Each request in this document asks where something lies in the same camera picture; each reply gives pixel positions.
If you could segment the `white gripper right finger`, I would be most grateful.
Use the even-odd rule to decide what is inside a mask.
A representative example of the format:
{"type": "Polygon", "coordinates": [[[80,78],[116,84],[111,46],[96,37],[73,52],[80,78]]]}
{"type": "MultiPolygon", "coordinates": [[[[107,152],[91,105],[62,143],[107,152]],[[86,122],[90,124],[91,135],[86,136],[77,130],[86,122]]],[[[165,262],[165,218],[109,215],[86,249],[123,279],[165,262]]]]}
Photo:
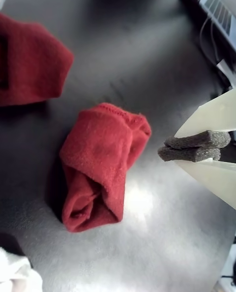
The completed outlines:
{"type": "Polygon", "coordinates": [[[236,207],[236,164],[220,161],[218,148],[173,149],[163,146],[158,155],[175,161],[186,173],[232,208],[236,207]]]}

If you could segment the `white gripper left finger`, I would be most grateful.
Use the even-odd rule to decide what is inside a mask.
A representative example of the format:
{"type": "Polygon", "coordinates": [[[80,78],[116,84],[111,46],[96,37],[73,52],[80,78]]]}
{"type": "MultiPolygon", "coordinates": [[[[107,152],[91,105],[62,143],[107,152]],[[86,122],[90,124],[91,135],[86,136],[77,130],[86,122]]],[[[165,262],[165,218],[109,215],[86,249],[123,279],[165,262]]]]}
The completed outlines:
{"type": "Polygon", "coordinates": [[[232,89],[199,106],[164,144],[173,149],[225,148],[236,130],[236,90],[232,89]]]}

